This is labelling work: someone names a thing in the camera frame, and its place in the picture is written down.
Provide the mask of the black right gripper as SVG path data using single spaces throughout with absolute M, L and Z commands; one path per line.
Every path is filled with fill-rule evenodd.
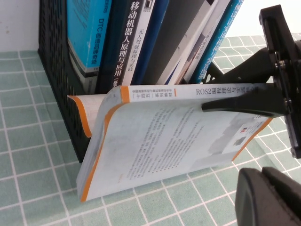
M 301 42 L 294 41 L 281 5 L 260 11 L 267 48 L 221 76 L 221 83 L 265 83 L 273 75 L 278 88 L 256 88 L 238 97 L 202 104 L 203 112 L 238 112 L 285 116 L 294 158 L 301 157 Z

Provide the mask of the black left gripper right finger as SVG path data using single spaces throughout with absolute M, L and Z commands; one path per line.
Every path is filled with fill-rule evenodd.
M 279 204 L 284 208 L 283 212 L 289 217 L 289 223 L 301 225 L 301 185 L 285 173 L 273 168 L 263 167 L 262 174 L 268 180 L 276 194 L 280 198 Z

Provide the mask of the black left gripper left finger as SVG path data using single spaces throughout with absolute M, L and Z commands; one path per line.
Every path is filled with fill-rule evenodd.
M 268 179 L 257 169 L 241 169 L 235 201 L 238 225 L 279 226 L 281 211 L 277 193 Z

